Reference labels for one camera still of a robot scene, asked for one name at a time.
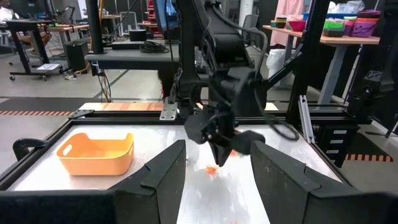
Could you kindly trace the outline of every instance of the pink cloth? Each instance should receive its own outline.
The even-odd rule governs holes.
[[[275,19],[276,17],[301,15],[303,14],[303,5],[304,5],[304,0],[279,0],[278,6],[276,8]],[[271,46],[275,44],[280,44],[285,46],[286,42],[287,42],[287,34],[272,31]]]

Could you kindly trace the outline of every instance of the floor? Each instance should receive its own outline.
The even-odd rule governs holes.
[[[255,60],[258,52],[249,51]],[[46,82],[40,77],[18,76],[10,81],[9,72],[20,70],[21,63],[17,55],[0,55],[0,103],[11,98],[88,98],[100,99],[100,85],[91,74],[80,75],[76,80],[66,80],[63,76],[49,78]],[[128,101],[159,101],[161,98],[161,84],[156,71],[143,70],[108,70],[106,71],[111,83],[112,97],[115,102]],[[267,77],[267,68],[262,67],[262,74]],[[268,100],[288,101],[290,90],[272,89],[268,92]],[[317,101],[318,93],[309,89],[309,101]],[[285,110],[287,103],[275,103],[279,110]],[[12,152],[12,144],[19,138],[43,139],[60,126],[66,116],[9,116],[0,115],[0,172],[7,169],[16,161]],[[380,131],[374,126],[363,126],[361,131]],[[381,136],[368,136],[371,141],[386,151],[394,160],[398,161],[398,138],[386,140]],[[396,176],[398,163],[396,162],[364,162],[346,161],[341,169],[352,183],[363,191],[398,190]]]

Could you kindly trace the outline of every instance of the hazard tape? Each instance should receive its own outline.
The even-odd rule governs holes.
[[[378,161],[378,162],[394,162],[391,156],[384,155],[366,155],[366,154],[348,154],[346,160],[351,161]]]
[[[74,111],[0,111],[0,116],[70,116]]]

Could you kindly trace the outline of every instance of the orange basket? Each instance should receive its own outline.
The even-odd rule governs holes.
[[[70,175],[121,175],[130,167],[134,154],[134,136],[125,139],[90,139],[78,133],[57,151]]]

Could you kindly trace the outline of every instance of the person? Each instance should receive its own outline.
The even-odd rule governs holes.
[[[19,15],[13,13],[10,7],[10,0],[0,0],[0,21],[2,23],[5,23],[6,21],[13,20],[14,18],[19,19]],[[48,34],[46,32],[41,32],[40,36],[42,37],[44,46],[46,46],[51,39],[51,34]],[[29,46],[32,46],[34,41],[33,37],[31,37],[30,35],[18,35],[18,39],[19,41]]]

